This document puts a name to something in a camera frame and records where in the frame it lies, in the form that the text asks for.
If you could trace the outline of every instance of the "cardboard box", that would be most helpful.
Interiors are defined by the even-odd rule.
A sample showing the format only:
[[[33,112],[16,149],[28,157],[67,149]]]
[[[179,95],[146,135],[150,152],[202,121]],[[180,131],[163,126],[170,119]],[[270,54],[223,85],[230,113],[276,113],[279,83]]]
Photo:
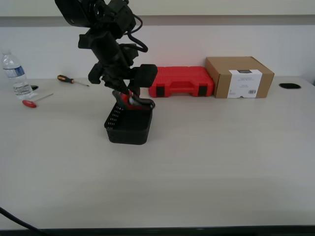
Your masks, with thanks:
[[[275,74],[253,57],[207,58],[216,98],[267,97]]]

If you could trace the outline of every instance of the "red tool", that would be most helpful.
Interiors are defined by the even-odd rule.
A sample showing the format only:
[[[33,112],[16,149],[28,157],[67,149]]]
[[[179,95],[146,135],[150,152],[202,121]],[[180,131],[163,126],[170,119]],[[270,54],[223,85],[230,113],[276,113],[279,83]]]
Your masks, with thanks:
[[[158,67],[149,89],[151,97],[169,97],[173,93],[190,93],[194,97],[211,96],[214,82],[202,66]]]
[[[23,103],[25,106],[27,106],[27,107],[36,108],[37,105],[36,105],[35,102],[37,102],[37,101],[39,101],[39,100],[42,100],[42,99],[44,99],[44,98],[46,98],[46,97],[50,97],[51,95],[54,95],[54,94],[52,93],[52,94],[50,94],[50,95],[47,95],[47,96],[42,97],[42,98],[40,98],[40,99],[38,99],[38,100],[35,100],[35,101],[23,100],[22,103]]]

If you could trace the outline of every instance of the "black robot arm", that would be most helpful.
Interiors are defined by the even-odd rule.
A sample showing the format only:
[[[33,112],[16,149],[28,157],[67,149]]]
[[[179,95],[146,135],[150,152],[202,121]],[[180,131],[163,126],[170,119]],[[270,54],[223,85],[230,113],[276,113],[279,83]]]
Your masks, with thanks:
[[[142,26],[142,21],[128,7],[127,0],[111,0],[107,5],[104,0],[55,0],[59,10],[72,26],[90,28],[80,35],[79,48],[91,49],[98,59],[89,74],[92,84],[105,82],[105,86],[135,96],[139,88],[152,86],[158,69],[152,64],[133,66],[133,60],[139,51],[146,53],[148,47],[132,34]],[[141,26],[134,29],[136,19]],[[118,44],[117,39],[127,35],[134,44]],[[127,87],[124,80],[130,80]],[[140,98],[132,100],[141,103]]]

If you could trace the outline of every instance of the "white label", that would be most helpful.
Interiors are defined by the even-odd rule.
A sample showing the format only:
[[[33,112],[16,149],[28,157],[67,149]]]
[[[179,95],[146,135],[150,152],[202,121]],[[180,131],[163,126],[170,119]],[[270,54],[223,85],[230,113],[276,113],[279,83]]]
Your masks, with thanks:
[[[256,98],[262,73],[259,70],[230,70],[232,74],[227,98]]]

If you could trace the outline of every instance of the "bottle cap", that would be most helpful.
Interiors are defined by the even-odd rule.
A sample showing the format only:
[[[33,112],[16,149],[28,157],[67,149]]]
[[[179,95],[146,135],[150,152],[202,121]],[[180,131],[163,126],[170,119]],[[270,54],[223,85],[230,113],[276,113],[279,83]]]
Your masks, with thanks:
[[[3,55],[11,55],[11,51],[7,48],[2,49],[1,52]]]

